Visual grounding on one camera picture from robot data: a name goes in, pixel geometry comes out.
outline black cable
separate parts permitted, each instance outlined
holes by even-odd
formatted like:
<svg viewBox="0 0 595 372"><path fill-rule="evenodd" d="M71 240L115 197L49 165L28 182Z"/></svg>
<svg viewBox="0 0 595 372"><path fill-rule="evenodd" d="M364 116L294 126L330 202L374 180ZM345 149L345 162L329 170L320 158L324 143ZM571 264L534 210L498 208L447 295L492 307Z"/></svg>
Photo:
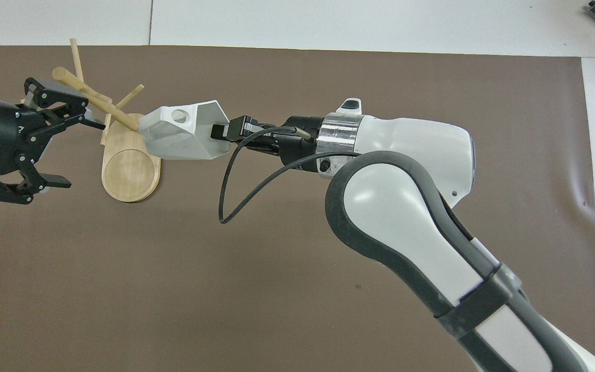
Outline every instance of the black cable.
<svg viewBox="0 0 595 372"><path fill-rule="evenodd" d="M233 151L231 155L231 159L229 160L229 165L226 168L226 172L224 172L224 180L222 181L222 190L220 191L220 205L219 205L219 217L220 223L225 224L233 219L233 217L240 212L245 205L253 198L257 193L264 188L267 184L271 183L273 179L279 177L279 175L283 174L283 172L288 171L289 169L293 169L298 165L302 165L307 162L311 162L312 160L320 159L320 158L328 158L330 156L357 156L359 153L356 152L349 152L349 151L329 151L324 153L316 153L314 155L305 156L304 158L295 160L295 162L288 163L284 165L283 168L279 169L278 171L274 172L273 174L269 175L263 182L258 184L241 202L238 206L227 216L224 218L224 196L226 193L226 185L229 182L229 175L231 174L231 169L233 168L233 163L238 157L238 153L244 148L244 146L252 141L256 137L260 137L264 134L271 133L271 132L288 132L288 133L295 133L295 127L271 127L264 130L259 130L258 132L246 137L243 139L236 147L236 150Z"/></svg>

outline black knob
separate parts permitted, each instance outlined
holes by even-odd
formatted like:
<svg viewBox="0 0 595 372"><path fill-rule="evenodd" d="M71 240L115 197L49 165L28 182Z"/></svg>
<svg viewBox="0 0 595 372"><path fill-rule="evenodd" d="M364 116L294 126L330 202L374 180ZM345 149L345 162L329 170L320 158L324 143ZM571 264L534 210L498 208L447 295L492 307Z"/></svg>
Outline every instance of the black knob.
<svg viewBox="0 0 595 372"><path fill-rule="evenodd" d="M330 161L323 160L321 162L321 172L325 173L325 172L327 172L328 169L330 169Z"/></svg>

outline round hole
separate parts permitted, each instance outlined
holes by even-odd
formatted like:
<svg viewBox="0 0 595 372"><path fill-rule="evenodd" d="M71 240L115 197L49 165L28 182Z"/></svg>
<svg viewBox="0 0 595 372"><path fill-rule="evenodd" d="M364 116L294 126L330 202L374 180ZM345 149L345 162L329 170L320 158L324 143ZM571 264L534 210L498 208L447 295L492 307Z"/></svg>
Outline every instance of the round hole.
<svg viewBox="0 0 595 372"><path fill-rule="evenodd" d="M183 110L174 110L171 112L171 118L180 124L187 121L187 113Z"/></svg>

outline brown mat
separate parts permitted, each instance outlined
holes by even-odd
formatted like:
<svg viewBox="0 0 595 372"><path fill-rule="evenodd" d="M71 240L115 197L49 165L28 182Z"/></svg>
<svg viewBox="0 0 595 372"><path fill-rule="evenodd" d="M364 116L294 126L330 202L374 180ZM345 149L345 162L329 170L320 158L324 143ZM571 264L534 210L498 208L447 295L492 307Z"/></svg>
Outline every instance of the brown mat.
<svg viewBox="0 0 595 372"><path fill-rule="evenodd" d="M535 307L595 354L595 204L581 61L566 57L125 46L81 48L87 83L127 111L218 99L280 125L347 97L365 113L470 131L456 213ZM66 47L0 47L0 99L72 70ZM394 274L331 233L327 181L291 171L228 225L227 156L165 161L139 204L101 186L99 131L56 136L41 172L71 189L0 203L0 370L474 370ZM241 155L228 210L279 159Z"/></svg>

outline black strap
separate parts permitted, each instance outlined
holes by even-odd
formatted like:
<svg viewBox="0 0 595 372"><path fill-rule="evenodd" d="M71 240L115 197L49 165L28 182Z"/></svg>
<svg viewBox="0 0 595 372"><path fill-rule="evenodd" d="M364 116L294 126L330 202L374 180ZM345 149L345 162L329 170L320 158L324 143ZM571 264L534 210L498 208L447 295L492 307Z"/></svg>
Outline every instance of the black strap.
<svg viewBox="0 0 595 372"><path fill-rule="evenodd" d="M502 265L461 300L460 304L437 320L455 339L473 331L512 297L519 295L520 279Z"/></svg>

